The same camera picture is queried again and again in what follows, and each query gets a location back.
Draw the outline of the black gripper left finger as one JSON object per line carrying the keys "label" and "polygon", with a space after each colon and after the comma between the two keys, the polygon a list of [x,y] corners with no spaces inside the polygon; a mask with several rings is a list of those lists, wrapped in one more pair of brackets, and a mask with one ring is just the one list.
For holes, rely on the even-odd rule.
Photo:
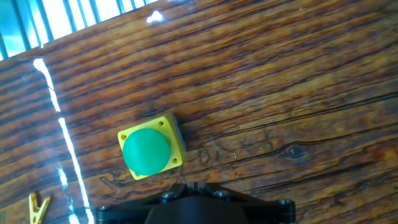
{"label": "black gripper left finger", "polygon": [[194,182],[172,184],[169,189],[146,198],[124,202],[119,205],[98,207],[95,210],[95,223],[145,223],[153,208],[191,196],[196,189],[197,185]]}

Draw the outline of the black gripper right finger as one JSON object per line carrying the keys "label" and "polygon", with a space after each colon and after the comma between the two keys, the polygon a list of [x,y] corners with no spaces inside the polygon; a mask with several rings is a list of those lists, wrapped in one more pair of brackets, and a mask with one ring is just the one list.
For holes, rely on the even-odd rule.
{"label": "black gripper right finger", "polygon": [[296,205],[291,199],[280,198],[265,201],[227,189],[216,182],[197,182],[196,194],[240,208],[249,221],[267,220],[268,223],[296,223]]}

